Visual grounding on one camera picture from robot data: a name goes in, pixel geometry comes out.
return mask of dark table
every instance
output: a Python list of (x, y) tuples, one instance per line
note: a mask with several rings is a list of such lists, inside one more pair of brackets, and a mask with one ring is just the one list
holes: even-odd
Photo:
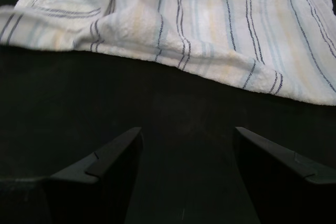
[(232, 152), (235, 126), (336, 168), (336, 107), (90, 52), (0, 47), (0, 115), (1, 176), (52, 174), (143, 127), (127, 224), (259, 223)]

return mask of terry cloth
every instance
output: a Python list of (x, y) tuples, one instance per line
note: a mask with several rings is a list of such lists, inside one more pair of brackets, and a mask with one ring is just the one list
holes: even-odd
[(0, 42), (155, 61), (336, 105), (332, 7), (331, 0), (19, 0), (0, 9)]

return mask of white striped towel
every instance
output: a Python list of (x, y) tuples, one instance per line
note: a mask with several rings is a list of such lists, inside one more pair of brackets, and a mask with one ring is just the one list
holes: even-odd
[(19, 0), (0, 9), (0, 42), (155, 61), (336, 105), (331, 0)]

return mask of black surface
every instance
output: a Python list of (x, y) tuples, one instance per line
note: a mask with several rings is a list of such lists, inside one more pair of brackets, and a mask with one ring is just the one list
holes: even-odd
[(0, 223), (124, 224), (143, 147), (132, 128), (46, 177), (0, 177)]
[(334, 219), (336, 170), (244, 128), (234, 150), (261, 224), (328, 223)]
[(235, 126), (336, 167), (336, 107), (89, 52), (0, 47), (0, 73), (0, 175), (52, 174), (143, 127), (127, 224), (258, 223), (234, 161)]

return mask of beige stripe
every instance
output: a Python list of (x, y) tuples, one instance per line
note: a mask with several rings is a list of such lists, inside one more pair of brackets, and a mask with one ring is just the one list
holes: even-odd
[(288, 49), (290, 51), (290, 54), (292, 55), (293, 59), (294, 59), (294, 66), (296, 69), (296, 72), (298, 73), (300, 80), (303, 82), (303, 84), (310, 90), (313, 91), (314, 88), (311, 85), (309, 79), (306, 76), (306, 73), (304, 71), (302, 71), (301, 67), (300, 67), (300, 59), (298, 58), (298, 56), (300, 55), (299, 51), (298, 51), (298, 47), (297, 45), (295, 45), (295, 40), (293, 38), (293, 29), (290, 29), (290, 24), (288, 22), (288, 16), (283, 12), (283, 5), (279, 4), (280, 0), (275, 0), (275, 3), (277, 3), (276, 9), (277, 9), (277, 16), (278, 16), (278, 20), (281, 23), (281, 27), (283, 29), (283, 32), (286, 35), (287, 38), (287, 43), (288, 43)]

